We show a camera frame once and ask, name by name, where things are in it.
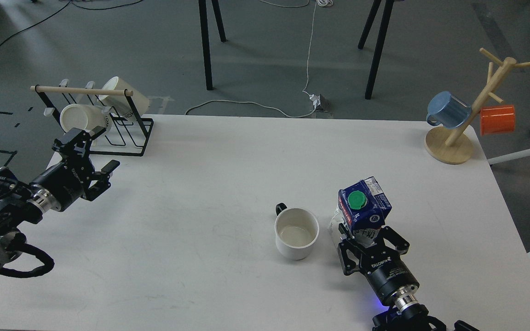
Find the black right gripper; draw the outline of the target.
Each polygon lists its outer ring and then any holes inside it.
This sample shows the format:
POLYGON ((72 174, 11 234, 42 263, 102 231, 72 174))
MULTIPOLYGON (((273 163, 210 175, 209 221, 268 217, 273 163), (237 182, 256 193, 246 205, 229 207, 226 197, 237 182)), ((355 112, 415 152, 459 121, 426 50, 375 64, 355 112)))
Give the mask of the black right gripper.
POLYGON ((379 230, 376 245, 364 247, 346 234, 340 235, 337 252, 345 276, 362 273, 383 306, 410 307, 418 304, 419 288, 410 269, 400 259, 408 253, 410 243, 389 226, 379 230), (386 246, 389 241, 395 249, 386 246))

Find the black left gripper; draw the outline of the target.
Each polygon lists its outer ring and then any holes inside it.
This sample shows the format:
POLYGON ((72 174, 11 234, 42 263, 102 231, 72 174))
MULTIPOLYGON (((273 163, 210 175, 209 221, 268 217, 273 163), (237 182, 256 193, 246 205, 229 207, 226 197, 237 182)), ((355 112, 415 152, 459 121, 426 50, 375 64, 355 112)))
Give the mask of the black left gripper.
POLYGON ((111 187, 112 172, 120 162, 111 160, 101 171, 94 171, 90 148, 103 133, 103 128, 90 132, 71 128, 60 139, 55 139, 52 150, 61 155, 62 161, 32 180, 31 203, 42 212, 62 212, 79 198, 94 201, 105 193, 111 187))

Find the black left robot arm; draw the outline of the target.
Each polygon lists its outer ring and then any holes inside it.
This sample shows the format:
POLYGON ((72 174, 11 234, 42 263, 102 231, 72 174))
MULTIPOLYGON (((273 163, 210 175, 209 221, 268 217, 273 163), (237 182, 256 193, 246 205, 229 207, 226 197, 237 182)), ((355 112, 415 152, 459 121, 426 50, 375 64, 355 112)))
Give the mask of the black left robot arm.
POLYGON ((19 181, 9 168, 0 168, 0 275, 25 279, 53 269, 51 256, 30 245, 19 225, 37 224, 49 210, 62 212, 78 199, 93 201, 107 191, 120 163, 111 160, 95 171, 90 160, 92 143, 105 132, 102 126, 69 130, 53 142, 61 161, 30 183, 19 181))

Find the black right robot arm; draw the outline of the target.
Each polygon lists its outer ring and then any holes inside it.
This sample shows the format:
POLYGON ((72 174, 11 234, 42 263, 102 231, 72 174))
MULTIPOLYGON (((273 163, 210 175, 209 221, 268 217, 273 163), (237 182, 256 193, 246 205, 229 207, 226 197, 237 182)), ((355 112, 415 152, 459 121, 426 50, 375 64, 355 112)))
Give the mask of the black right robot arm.
POLYGON ((429 315, 415 293, 419 288, 400 256, 410 247, 401 235, 385 226, 379 230, 374 244, 364 247, 349 228, 339 223, 337 253, 343 274, 362 273, 375 295, 388 310, 372 318, 373 331, 445 331, 446 325, 429 315))

